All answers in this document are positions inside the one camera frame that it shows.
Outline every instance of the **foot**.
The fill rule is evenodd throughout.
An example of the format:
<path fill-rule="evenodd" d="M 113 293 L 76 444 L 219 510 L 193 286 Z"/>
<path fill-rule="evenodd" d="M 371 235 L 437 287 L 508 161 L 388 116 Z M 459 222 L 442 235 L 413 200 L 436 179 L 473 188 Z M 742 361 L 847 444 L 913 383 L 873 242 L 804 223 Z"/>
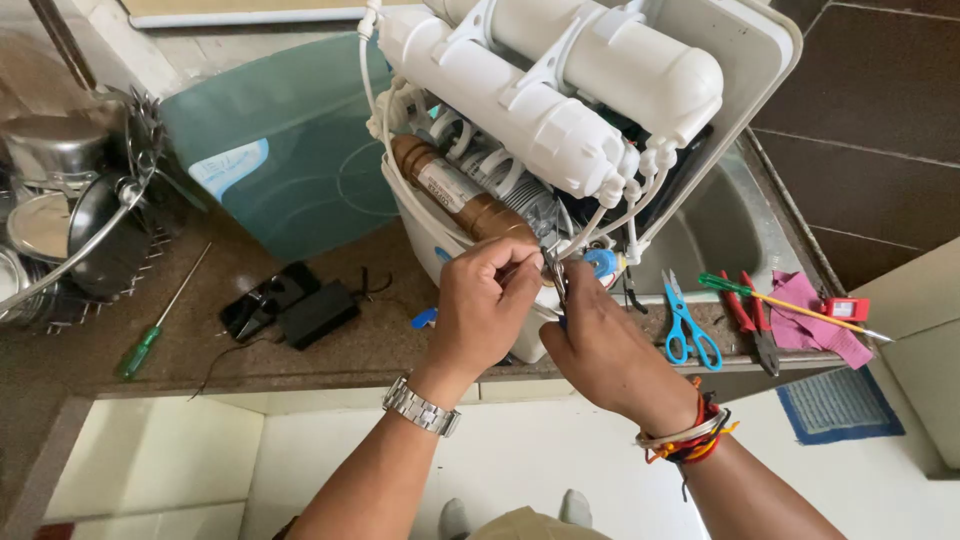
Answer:
<path fill-rule="evenodd" d="M 593 515 L 590 514 L 590 503 L 583 493 L 574 489 L 567 489 L 564 493 L 564 502 L 560 505 L 560 521 L 582 528 L 593 528 Z"/>
<path fill-rule="evenodd" d="M 440 512 L 440 539 L 465 540 L 470 536 L 467 509 L 459 499 L 450 499 Z"/>

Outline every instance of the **red-handled pliers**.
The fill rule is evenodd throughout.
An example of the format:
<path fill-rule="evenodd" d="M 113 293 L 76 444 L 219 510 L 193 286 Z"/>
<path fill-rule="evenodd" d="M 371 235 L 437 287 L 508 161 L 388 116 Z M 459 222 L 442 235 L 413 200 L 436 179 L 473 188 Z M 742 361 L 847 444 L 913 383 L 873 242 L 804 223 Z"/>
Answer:
<path fill-rule="evenodd" d="M 720 277 L 726 279 L 727 273 L 721 270 Z M 748 285 L 751 289 L 754 289 L 754 284 L 746 272 L 740 273 L 740 284 Z M 760 357 L 760 366 L 763 367 L 763 371 L 767 372 L 767 375 L 770 377 L 779 375 L 780 359 L 777 357 L 777 345 L 774 344 L 770 325 L 767 324 L 767 318 L 763 315 L 763 301 L 756 297 L 750 298 L 754 312 L 754 318 L 751 319 L 747 316 L 747 312 L 743 309 L 743 306 L 740 304 L 740 299 L 737 298 L 735 293 L 728 291 L 721 294 L 724 296 L 724 299 L 727 300 L 727 304 L 730 305 L 733 316 L 736 317 L 737 322 L 740 323 L 740 331 L 750 332 L 754 335 L 756 352 Z"/>

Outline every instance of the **left hand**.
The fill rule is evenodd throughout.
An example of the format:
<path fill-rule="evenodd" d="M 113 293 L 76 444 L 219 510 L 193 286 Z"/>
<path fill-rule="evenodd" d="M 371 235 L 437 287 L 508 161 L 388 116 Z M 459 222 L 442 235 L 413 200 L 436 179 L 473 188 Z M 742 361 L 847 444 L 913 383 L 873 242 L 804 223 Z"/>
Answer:
<path fill-rule="evenodd" d="M 514 238 L 485 240 L 444 265 L 437 328 L 409 380 L 447 410 L 514 346 L 542 287 L 540 248 Z"/>

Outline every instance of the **metal watch strap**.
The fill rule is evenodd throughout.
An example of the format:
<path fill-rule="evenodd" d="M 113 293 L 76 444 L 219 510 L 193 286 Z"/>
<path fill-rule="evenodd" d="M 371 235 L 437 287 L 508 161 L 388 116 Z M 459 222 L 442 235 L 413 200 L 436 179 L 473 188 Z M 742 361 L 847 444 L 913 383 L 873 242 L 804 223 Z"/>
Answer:
<path fill-rule="evenodd" d="M 383 410 L 393 409 L 404 418 L 431 433 L 449 437 L 460 421 L 456 410 L 443 410 L 407 388 L 407 378 L 400 376 L 383 398 Z"/>

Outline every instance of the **stainless steel sink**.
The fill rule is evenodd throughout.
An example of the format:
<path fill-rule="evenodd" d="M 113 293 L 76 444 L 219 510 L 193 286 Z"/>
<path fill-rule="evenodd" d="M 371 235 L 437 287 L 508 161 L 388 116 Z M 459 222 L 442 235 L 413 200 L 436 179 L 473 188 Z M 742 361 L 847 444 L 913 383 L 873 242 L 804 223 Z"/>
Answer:
<path fill-rule="evenodd" d="M 773 289 L 771 271 L 802 269 L 736 144 L 664 223 L 640 264 L 631 267 L 641 303 L 663 302 L 660 270 L 669 268 L 688 302 L 717 301 L 715 291 L 697 283 L 702 272 L 726 270 L 737 281 L 746 270 L 756 290 L 766 294 Z"/>

